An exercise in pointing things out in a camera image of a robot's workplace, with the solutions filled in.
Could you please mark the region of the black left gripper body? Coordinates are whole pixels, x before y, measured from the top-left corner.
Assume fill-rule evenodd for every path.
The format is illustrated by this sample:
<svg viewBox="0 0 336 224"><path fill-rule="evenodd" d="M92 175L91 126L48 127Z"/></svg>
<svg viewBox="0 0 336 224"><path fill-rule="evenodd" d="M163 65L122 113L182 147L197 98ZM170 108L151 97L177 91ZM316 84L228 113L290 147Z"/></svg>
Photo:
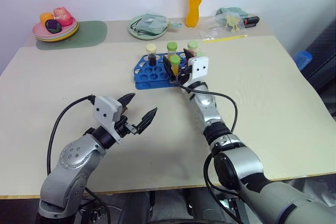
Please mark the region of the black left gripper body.
<svg viewBox="0 0 336 224"><path fill-rule="evenodd" d="M114 129L120 137L138 133L136 126L129 124L128 118L125 115L121 115L120 120L115 122Z"/></svg>

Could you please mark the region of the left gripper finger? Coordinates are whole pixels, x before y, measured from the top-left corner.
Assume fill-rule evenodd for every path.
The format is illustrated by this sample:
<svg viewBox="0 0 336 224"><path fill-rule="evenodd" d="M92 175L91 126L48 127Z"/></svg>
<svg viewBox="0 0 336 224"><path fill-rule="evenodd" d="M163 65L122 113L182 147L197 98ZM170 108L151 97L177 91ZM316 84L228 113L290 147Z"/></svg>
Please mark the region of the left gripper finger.
<svg viewBox="0 0 336 224"><path fill-rule="evenodd" d="M136 129L136 134L141 134L152 123L156 112L157 108L153 108L142 117L141 122L138 125L133 125Z"/></svg>
<svg viewBox="0 0 336 224"><path fill-rule="evenodd" d="M128 93L117 99L117 101L122 105L123 110L127 110L127 105L131 102L134 96L135 93Z"/></svg>

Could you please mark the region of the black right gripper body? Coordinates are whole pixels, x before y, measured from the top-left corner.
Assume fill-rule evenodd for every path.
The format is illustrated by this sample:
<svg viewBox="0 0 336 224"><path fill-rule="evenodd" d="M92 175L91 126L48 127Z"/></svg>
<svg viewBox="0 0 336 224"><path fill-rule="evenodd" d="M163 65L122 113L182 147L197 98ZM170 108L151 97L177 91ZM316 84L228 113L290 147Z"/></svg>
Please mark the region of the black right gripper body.
<svg viewBox="0 0 336 224"><path fill-rule="evenodd" d="M178 73L179 83L186 83L189 80L191 73L192 73L192 66L185 66L181 68Z"/></svg>

